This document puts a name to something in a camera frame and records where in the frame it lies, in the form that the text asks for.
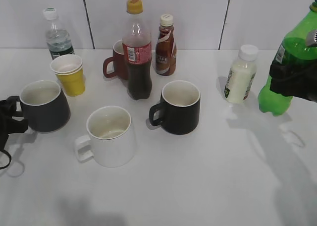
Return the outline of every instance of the stacked cups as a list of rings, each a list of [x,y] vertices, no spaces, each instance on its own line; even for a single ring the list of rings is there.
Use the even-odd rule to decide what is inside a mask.
[[[78,96],[84,93],[83,61],[79,56],[59,56],[51,62],[51,69],[68,96]]]

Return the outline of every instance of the mug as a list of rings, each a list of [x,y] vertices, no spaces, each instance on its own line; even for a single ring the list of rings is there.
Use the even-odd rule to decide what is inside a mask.
[[[131,115],[124,108],[106,106],[94,111],[87,120],[86,129],[88,135],[75,140],[75,156],[79,162],[93,157],[98,164],[115,168],[133,158],[135,133]]]
[[[107,73],[107,67],[110,62],[113,61],[113,72]],[[120,77],[123,80],[128,80],[129,74],[127,66],[124,62],[124,53],[123,53],[123,46],[122,40],[117,41],[112,47],[112,56],[108,57],[104,61],[104,76],[106,78],[112,78],[115,76]]]
[[[79,96],[85,92],[83,61],[77,55],[62,55],[51,62],[51,69],[61,82],[66,95]]]
[[[26,85],[20,96],[22,113],[31,129],[51,132],[63,127],[69,120],[70,109],[60,85],[54,81],[41,80]]]
[[[163,87],[160,103],[150,108],[149,120],[169,133],[187,134],[197,127],[199,110],[199,89],[188,81],[172,81]]]

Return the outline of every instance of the black mug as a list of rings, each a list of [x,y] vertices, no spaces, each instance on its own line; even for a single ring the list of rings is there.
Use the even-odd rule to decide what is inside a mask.
[[[199,89],[188,81],[172,81],[163,87],[160,103],[150,108],[149,120],[169,133],[187,134],[197,127],[199,110]]]
[[[20,96],[23,117],[31,129],[51,132],[63,127],[69,120],[70,109],[60,85],[54,81],[41,80],[26,85]]]

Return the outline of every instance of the black strap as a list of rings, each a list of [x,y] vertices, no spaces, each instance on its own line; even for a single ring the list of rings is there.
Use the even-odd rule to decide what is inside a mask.
[[[0,152],[9,158],[9,163],[1,169],[7,168],[12,160],[8,151],[4,149],[6,142],[11,133],[24,133],[28,129],[28,121],[17,121],[12,116],[22,116],[22,112],[16,111],[16,103],[19,101],[18,96],[11,96],[6,100],[0,101]]]
[[[0,149],[0,152],[2,152],[3,154],[5,154],[5,155],[9,158],[8,164],[5,165],[5,166],[3,166],[3,167],[0,167],[0,170],[2,170],[2,169],[7,168],[7,167],[10,165],[11,160],[12,160],[12,157],[11,157],[10,153],[8,153],[5,149]]]

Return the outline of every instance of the table surface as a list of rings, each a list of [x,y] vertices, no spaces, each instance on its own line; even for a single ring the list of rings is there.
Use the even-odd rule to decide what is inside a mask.
[[[1,226],[316,226],[317,105],[294,98],[279,117],[261,113],[257,95],[275,51],[260,51],[249,98],[223,97],[237,51],[178,51],[169,77],[151,70],[147,100],[128,96],[126,83],[103,78],[111,50],[75,50],[86,91],[67,97],[71,118],[47,134],[12,134],[13,155],[0,171]],[[0,99],[26,84],[56,80],[44,49],[0,50]],[[201,91],[200,122],[177,136],[151,128],[148,112],[162,87],[188,80]],[[138,150],[118,168],[77,162],[74,140],[86,134],[91,112],[108,105],[132,116]]]

